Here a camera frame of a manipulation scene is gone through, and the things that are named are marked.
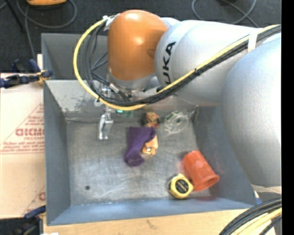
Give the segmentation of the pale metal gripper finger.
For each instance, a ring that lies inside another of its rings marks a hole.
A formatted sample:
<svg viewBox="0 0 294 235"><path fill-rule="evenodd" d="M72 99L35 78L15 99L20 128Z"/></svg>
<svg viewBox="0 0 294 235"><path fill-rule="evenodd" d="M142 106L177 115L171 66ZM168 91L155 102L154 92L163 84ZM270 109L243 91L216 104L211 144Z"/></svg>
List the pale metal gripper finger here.
<svg viewBox="0 0 294 235"><path fill-rule="evenodd" d="M99 120L98 138L100 140L105 140L106 139L106 133L105 133L105 114L101 115L100 120Z"/></svg>
<svg viewBox="0 0 294 235"><path fill-rule="evenodd" d="M111 114L105 114L105 139L108 139L111 127L113 125L113 119Z"/></svg>

